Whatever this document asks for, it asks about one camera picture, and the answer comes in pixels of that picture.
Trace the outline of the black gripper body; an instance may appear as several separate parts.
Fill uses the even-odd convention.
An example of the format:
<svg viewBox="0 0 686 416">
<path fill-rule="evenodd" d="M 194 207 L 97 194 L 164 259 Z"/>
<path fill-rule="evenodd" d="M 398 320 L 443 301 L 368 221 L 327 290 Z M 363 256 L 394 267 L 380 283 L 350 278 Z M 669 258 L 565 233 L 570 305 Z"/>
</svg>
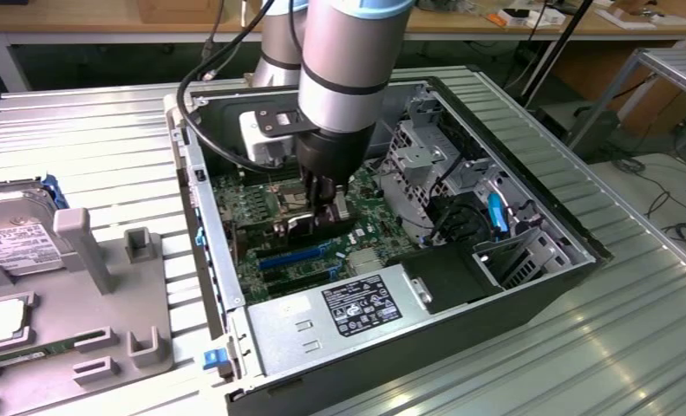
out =
<svg viewBox="0 0 686 416">
<path fill-rule="evenodd" d="M 324 129 L 299 133 L 295 153 L 306 176 L 344 182 L 360 168 L 375 125 L 351 133 Z"/>
</svg>

